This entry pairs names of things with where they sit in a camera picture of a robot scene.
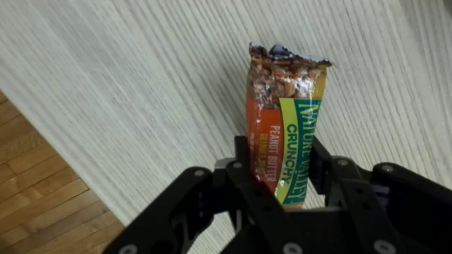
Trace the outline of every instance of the screw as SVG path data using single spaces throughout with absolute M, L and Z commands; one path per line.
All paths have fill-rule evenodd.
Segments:
M 203 169 L 197 169 L 197 171 L 194 171 L 194 176 L 203 176 Z
M 337 159 L 337 163 L 341 166 L 345 166 L 345 165 L 348 165 L 348 161 L 347 159 Z
M 136 254 L 138 247 L 135 244 L 127 244 L 118 250 L 118 254 Z
M 384 163 L 381 168 L 385 172 L 392 172 L 393 171 L 393 168 L 391 165 L 388 165 L 388 163 Z
M 372 242 L 372 248 L 378 252 L 378 254 L 395 254 L 395 247 L 393 244 L 391 244 L 386 240 L 375 240 Z
M 296 242 L 286 242 L 282 247 L 282 252 L 283 254 L 302 254 L 302 248 Z
M 242 165 L 241 165 L 241 162 L 234 162 L 232 165 L 231 165 L 232 168 L 241 168 Z

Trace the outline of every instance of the wooden floor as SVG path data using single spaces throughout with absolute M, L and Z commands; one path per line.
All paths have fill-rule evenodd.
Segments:
M 0 252 L 101 252 L 121 228 L 0 91 Z

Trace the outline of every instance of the green label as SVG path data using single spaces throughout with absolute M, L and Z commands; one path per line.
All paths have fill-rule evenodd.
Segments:
M 282 204 L 302 203 L 306 196 L 309 155 L 320 100 L 280 99 L 279 103 L 283 154 L 275 195 Z

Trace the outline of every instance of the nature valley wrapper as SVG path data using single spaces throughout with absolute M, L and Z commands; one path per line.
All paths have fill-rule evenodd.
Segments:
M 251 169 L 283 207 L 306 196 L 309 152 L 329 60 L 249 45 L 245 118 Z

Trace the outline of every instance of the white textured surface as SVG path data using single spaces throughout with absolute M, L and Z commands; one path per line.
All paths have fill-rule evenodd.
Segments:
M 316 131 L 331 154 L 452 187 L 450 0 L 0 3 L 0 89 L 124 223 L 232 154 L 249 41 L 334 62 Z

